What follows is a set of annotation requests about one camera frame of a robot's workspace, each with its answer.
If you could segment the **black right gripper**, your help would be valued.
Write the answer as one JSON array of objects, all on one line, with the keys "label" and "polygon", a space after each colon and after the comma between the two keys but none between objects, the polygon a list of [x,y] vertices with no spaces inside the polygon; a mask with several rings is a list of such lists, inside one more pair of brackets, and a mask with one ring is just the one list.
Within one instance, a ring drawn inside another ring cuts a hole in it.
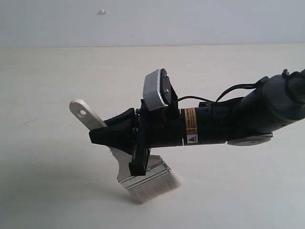
[{"label": "black right gripper", "polygon": [[120,115],[105,120],[105,126],[91,130],[93,144],[119,149],[132,160],[133,176],[144,176],[152,148],[224,144],[234,127],[232,112],[238,99],[224,102],[200,102],[198,107],[179,108],[177,103],[149,111],[129,108]]}]

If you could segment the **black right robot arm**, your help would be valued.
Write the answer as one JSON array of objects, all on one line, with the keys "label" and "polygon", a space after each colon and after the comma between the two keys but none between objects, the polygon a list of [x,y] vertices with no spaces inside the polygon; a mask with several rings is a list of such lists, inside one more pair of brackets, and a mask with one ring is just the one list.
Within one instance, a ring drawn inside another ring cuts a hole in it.
[{"label": "black right robot arm", "polygon": [[139,109],[130,108],[89,132],[91,142],[119,149],[132,158],[132,176],[146,174],[150,150],[159,147],[267,142],[273,132],[305,117],[305,73],[283,71],[231,90],[250,93],[223,101],[200,99],[197,107],[180,108],[165,69],[148,75]]}]

